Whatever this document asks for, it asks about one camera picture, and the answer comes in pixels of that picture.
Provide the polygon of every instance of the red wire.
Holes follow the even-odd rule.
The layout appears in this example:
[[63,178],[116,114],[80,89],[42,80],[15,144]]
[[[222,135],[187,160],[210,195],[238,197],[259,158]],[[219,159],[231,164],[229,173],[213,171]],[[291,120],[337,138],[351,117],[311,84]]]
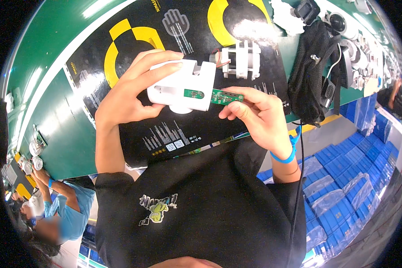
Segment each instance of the red wire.
[[218,64],[219,64],[219,61],[220,61],[220,50],[219,50],[218,48],[215,48],[215,49],[211,52],[211,54],[214,54],[214,51],[216,51],[216,50],[217,50],[217,52],[219,53],[219,59],[218,59],[217,62],[216,62],[216,68],[219,68],[219,67],[225,66],[226,64],[229,64],[229,63],[230,63],[230,60],[227,61],[227,62],[225,62],[225,63],[223,63],[223,64],[221,64],[221,65],[218,65]]

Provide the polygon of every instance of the black t-shirt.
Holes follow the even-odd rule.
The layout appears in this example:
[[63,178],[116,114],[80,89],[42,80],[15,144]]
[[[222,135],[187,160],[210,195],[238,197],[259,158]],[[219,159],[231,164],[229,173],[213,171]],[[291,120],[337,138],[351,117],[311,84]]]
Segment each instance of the black t-shirt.
[[[298,182],[263,184],[266,150],[244,138],[96,181],[96,247],[108,267],[149,267],[183,256],[224,268],[286,267]],[[298,207],[290,267],[306,251]]]
[[393,86],[381,90],[377,95],[377,101],[381,106],[389,110],[391,113],[396,114],[400,119],[402,119],[402,87],[399,87],[397,94],[394,98],[393,109],[388,107],[388,102],[391,98],[393,91]]

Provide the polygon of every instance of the qr code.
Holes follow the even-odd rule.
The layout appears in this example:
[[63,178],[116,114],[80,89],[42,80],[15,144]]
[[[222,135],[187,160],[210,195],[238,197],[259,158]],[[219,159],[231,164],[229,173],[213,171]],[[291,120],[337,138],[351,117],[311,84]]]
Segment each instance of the qr code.
[[176,145],[177,148],[182,148],[185,146],[182,142],[182,140],[178,140],[177,142],[174,142],[174,145]]
[[169,152],[174,151],[176,149],[176,146],[174,144],[170,143],[165,146]]

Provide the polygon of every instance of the black mesh bag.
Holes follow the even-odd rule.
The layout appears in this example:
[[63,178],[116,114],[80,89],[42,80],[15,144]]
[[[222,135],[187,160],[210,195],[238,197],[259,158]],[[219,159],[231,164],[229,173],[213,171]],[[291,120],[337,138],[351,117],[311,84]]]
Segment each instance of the black mesh bag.
[[288,95],[292,112],[303,124],[319,126],[325,119],[320,105],[322,73],[332,53],[337,55],[341,35],[329,24],[315,21],[305,27],[299,39],[298,51],[288,82]]

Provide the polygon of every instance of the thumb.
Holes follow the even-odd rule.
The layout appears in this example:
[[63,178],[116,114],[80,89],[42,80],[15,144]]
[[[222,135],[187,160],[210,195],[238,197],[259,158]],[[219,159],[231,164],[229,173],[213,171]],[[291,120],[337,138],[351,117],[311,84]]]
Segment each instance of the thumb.
[[165,105],[156,103],[152,104],[152,106],[145,106],[143,108],[143,115],[142,115],[143,119],[157,117],[164,107]]
[[262,120],[253,113],[252,109],[244,103],[237,101],[231,102],[228,105],[228,108],[234,115],[244,122],[249,132],[263,123]]

